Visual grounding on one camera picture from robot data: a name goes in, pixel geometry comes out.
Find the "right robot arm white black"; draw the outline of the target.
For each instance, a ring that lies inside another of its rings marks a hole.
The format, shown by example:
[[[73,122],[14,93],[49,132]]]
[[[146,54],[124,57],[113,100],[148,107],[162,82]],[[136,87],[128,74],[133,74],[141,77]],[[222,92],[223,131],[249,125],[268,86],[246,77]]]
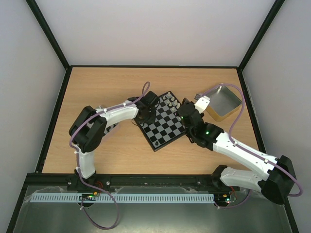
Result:
[[[296,179],[290,158],[279,158],[260,152],[230,137],[222,128],[204,122],[203,111],[209,98],[201,97],[196,103],[183,99],[177,109],[185,127],[185,134],[191,143],[214,151],[239,162],[248,170],[238,170],[228,166],[218,166],[213,172],[212,185],[217,190],[227,186],[238,186],[263,194],[269,201],[285,203]]]

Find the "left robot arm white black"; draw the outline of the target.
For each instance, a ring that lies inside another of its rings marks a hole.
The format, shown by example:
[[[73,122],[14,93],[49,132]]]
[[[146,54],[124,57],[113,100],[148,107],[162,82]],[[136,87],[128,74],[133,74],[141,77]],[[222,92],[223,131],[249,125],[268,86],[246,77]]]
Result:
[[[87,106],[81,111],[69,130],[69,146],[75,150],[76,156],[76,188],[103,190],[102,185],[94,185],[93,177],[96,174],[95,149],[100,145],[102,138],[108,135],[105,130],[112,132],[120,122],[129,119],[138,123],[153,123],[158,104],[159,97],[149,91],[108,108],[94,109]]]

